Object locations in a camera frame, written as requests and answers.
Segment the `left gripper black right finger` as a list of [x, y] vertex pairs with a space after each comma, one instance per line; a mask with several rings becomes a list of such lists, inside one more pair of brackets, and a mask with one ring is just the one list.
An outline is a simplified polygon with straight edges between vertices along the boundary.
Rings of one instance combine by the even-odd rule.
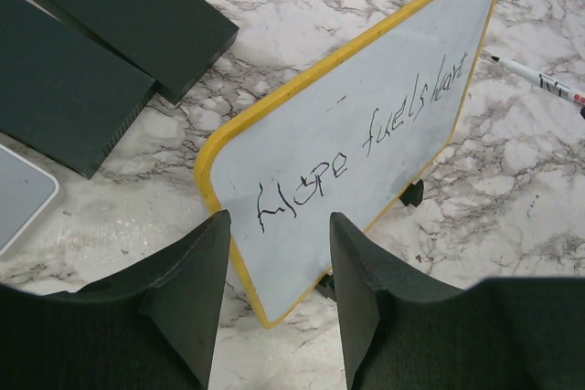
[[496, 277], [461, 290], [330, 217], [350, 389], [581, 389], [584, 281]]

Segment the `yellow framed whiteboard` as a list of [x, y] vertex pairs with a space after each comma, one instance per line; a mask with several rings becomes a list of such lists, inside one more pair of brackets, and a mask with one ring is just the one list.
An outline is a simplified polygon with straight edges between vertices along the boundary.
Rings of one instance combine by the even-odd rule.
[[194, 179], [262, 326], [329, 272], [332, 213], [369, 229], [449, 143], [495, 3], [414, 0], [209, 136]]

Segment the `black marker pen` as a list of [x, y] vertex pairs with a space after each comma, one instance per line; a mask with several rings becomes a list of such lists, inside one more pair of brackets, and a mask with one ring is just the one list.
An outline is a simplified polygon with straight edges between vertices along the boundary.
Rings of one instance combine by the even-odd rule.
[[547, 74], [528, 68], [510, 59], [490, 56], [490, 59], [517, 76], [526, 79], [541, 89], [571, 102], [581, 108], [584, 107], [584, 92], [575, 89], [560, 80], [554, 79]]

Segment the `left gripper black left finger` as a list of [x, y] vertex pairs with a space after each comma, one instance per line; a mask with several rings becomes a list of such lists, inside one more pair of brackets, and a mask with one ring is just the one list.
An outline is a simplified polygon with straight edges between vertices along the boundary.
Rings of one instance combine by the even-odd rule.
[[4, 389], [205, 389], [229, 262], [220, 211], [77, 292], [1, 289]]

